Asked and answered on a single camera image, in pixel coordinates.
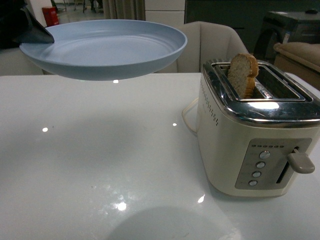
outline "toaster slot opening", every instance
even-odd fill
[[[222,84],[227,92],[233,93],[237,101],[277,101],[277,102],[304,102],[305,94],[298,92],[288,82],[275,74],[267,65],[259,65],[259,74],[255,78],[255,88],[253,96],[250,99],[242,99],[238,96],[230,82],[228,81],[228,71],[230,63],[219,63],[215,71],[218,74]]]
[[[305,101],[305,98],[301,94],[292,89],[287,82],[264,65],[259,66],[259,74],[256,79],[271,93],[273,99]]]

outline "cabinet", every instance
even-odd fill
[[[172,27],[185,23],[185,0],[144,0],[145,20]]]

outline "cushion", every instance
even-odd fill
[[[277,43],[274,50],[320,73],[320,44],[305,42]]]

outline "glossy white tabletop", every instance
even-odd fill
[[[320,142],[286,195],[225,196],[181,117],[199,84],[0,77],[0,239],[319,239]]]

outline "plate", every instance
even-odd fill
[[[46,28],[54,43],[22,43],[21,51],[40,68],[79,80],[128,79],[173,63],[187,37],[160,23],[90,20]]]

